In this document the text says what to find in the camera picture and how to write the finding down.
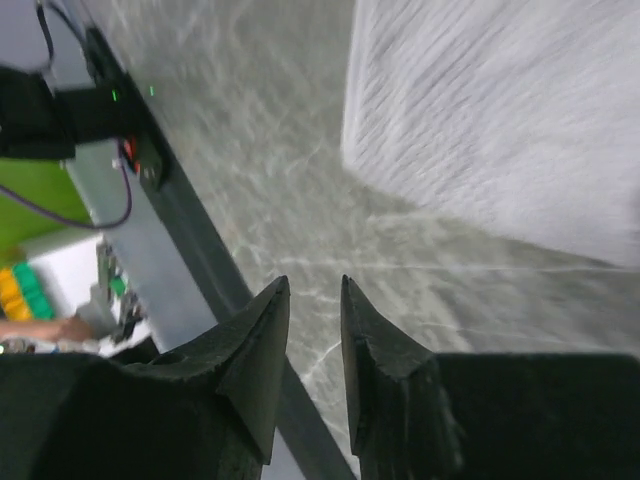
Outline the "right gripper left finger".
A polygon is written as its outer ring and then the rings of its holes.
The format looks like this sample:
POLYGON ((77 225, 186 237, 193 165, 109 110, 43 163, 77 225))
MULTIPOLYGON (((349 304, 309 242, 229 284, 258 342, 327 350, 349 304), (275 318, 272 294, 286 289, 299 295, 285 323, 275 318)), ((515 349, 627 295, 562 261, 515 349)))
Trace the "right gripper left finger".
POLYGON ((289 330, 281 276, 231 320, 147 363, 118 367, 123 465, 270 462, 289 330))

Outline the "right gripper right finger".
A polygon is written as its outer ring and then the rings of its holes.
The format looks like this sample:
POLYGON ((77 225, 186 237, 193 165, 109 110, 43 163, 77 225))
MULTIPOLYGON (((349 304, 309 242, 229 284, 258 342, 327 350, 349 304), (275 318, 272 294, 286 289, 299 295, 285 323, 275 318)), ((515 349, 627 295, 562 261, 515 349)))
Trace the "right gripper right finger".
POLYGON ((433 353, 382 315, 348 275, 340 309, 350 444, 363 457, 376 438, 408 440, 412 403, 439 402, 440 373, 433 353))

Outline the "white towel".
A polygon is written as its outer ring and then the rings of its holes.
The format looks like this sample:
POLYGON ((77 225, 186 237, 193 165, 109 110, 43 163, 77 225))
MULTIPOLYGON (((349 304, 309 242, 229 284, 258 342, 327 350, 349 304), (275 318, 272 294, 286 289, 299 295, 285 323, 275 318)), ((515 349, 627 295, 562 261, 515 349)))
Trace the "white towel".
POLYGON ((639 263, 635 1, 359 1, 343 164, 494 235, 639 263))

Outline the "operator forearm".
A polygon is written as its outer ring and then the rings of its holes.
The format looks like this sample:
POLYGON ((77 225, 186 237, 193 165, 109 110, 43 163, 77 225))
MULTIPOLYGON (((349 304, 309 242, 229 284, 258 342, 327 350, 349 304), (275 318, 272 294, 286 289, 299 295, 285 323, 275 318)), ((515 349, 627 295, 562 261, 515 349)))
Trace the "operator forearm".
POLYGON ((20 323, 2 320, 0 324, 1 338, 19 336, 52 341, 57 331, 57 324, 54 322, 32 321, 20 323))

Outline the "operator hand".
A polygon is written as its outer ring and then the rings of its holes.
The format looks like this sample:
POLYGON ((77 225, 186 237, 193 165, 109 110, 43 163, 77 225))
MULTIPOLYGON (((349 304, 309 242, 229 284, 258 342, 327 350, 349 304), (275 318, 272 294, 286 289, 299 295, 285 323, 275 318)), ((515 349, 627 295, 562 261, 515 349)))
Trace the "operator hand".
POLYGON ((94 338, 92 327, 77 316, 61 318, 47 326, 46 338, 51 341, 84 342, 94 338))

